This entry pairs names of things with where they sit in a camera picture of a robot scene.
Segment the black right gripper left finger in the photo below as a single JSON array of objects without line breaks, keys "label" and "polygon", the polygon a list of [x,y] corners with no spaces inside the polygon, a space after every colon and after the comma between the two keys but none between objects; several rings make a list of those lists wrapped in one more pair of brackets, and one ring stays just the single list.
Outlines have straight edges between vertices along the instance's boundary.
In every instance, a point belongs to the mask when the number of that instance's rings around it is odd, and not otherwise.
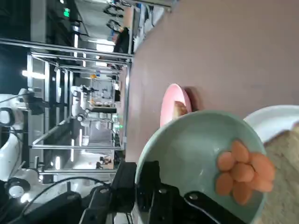
[{"label": "black right gripper left finger", "polygon": [[[122,161],[111,184],[91,177],[68,177],[46,187],[37,194],[14,219],[15,224],[106,224],[112,223],[115,213],[129,213],[135,203],[136,164]],[[82,192],[67,189],[52,196],[45,203],[37,199],[55,193],[62,183],[89,180],[93,186],[84,186]]]}]

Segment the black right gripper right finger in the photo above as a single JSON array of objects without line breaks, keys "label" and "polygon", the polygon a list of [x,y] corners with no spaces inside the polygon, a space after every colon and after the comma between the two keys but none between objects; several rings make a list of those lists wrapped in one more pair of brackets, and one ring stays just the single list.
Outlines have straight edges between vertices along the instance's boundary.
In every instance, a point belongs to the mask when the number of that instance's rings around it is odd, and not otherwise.
[{"label": "black right gripper right finger", "polygon": [[146,162],[136,184],[136,203],[145,224],[242,224],[243,221],[199,191],[183,196],[160,179],[157,161]]}]

